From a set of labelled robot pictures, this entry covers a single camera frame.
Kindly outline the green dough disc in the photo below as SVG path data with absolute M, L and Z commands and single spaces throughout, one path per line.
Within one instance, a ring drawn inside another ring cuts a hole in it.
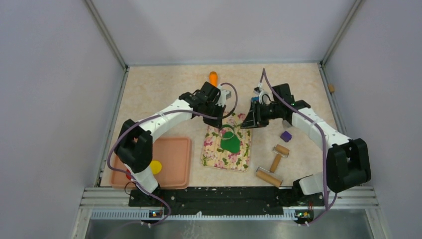
M 238 153 L 240 151 L 240 140 L 236 135 L 229 140 L 220 140 L 220 147 L 230 153 Z

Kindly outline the floral cutting board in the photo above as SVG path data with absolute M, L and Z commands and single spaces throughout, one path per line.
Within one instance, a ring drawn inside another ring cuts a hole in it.
M 202 166 L 238 172 L 248 170 L 252 132 L 249 129 L 240 128 L 245 117 L 246 114 L 244 113 L 232 113 L 222 121 L 222 125 L 229 124 L 234 127 L 235 135 L 240 140 L 240 151 L 238 153 L 230 153 L 221 149 L 219 129 L 211 126 L 207 127 L 200 155 L 200 164 Z

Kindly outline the wooden double-ended roller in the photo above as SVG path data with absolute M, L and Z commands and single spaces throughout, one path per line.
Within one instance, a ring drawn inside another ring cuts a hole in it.
M 269 169 L 258 167 L 255 172 L 255 176 L 260 180 L 270 184 L 271 186 L 280 188 L 283 180 L 278 179 L 275 175 L 275 172 L 281 162 L 281 159 L 287 158 L 290 155 L 290 150 L 284 146 L 277 144 L 273 147 L 272 151 L 275 153 L 275 156 Z

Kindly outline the round metal cutter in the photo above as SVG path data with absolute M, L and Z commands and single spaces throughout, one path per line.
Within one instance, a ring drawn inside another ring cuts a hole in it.
M 235 136 L 234 127 L 229 124 L 223 124 L 218 130 L 221 140 L 229 140 Z

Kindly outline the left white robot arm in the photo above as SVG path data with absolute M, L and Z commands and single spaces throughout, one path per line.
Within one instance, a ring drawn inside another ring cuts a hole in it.
M 173 127 L 196 116 L 202 117 L 209 126 L 221 128 L 226 100 L 231 93 L 221 85 L 205 82 L 199 90 L 181 94 L 156 114 L 139 121 L 128 119 L 123 123 L 111 153 L 125 165 L 123 173 L 142 191 L 140 198 L 146 205 L 153 206 L 160 198 L 159 183 L 150 166 L 154 142 Z

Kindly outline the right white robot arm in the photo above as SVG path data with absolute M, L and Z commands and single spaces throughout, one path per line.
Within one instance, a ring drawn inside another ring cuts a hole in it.
M 251 100 L 242 129 L 266 127 L 270 120 L 283 119 L 305 133 L 323 152 L 323 171 L 294 182 L 292 199 L 296 204 L 305 205 L 312 194 L 339 193 L 371 180 L 367 143 L 343 135 L 320 118 L 306 101 L 296 101 L 289 84 L 274 86 L 271 100 L 267 100 L 268 94 L 261 86 L 254 93 L 258 99 Z

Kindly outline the yellow dough disc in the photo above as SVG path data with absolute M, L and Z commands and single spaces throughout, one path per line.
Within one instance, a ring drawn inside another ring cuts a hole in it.
M 152 160 L 151 163 L 150 163 L 150 168 L 151 168 L 153 175 L 157 175 L 162 171 L 163 166 L 162 166 L 160 161 Z

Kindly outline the red dough disc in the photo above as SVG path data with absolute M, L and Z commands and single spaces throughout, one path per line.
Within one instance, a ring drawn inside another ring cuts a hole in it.
M 131 173 L 129 170 L 126 170 L 126 178 L 130 181 L 132 180 Z

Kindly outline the purple cube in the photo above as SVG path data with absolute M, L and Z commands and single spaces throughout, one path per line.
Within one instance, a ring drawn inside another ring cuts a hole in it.
M 283 140 L 284 142 L 289 142 L 292 140 L 292 138 L 293 136 L 288 131 L 284 131 L 280 135 L 280 139 Z

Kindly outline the orange toy microphone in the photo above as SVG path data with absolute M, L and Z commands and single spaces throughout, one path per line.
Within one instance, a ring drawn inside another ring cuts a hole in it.
M 209 73 L 209 83 L 212 84 L 215 87 L 218 86 L 218 74 L 217 74 L 217 72 L 211 71 Z

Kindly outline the pink plastic tray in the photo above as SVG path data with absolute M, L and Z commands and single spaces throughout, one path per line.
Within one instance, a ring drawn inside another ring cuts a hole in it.
M 163 189 L 186 189 L 189 184 L 191 168 L 192 140 L 189 137 L 160 137 L 153 143 L 152 168 L 154 161 L 161 163 L 161 171 L 154 174 L 160 187 Z M 112 154 L 112 167 L 128 169 L 120 159 Z M 124 188 L 130 181 L 129 177 L 121 172 L 111 171 L 109 184 L 113 188 Z

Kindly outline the small wooden knob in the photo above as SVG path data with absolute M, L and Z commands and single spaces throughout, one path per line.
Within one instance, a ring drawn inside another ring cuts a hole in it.
M 333 84 L 328 84 L 327 85 L 329 92 L 332 94 L 335 92 L 335 87 Z

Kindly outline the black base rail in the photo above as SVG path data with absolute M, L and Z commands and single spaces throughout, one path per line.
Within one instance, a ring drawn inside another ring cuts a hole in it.
M 324 206 L 322 193 L 304 196 L 291 187 L 188 187 L 161 189 L 155 195 L 157 199 L 131 190 L 128 205 L 159 207 L 172 216 L 282 215 L 288 207 Z

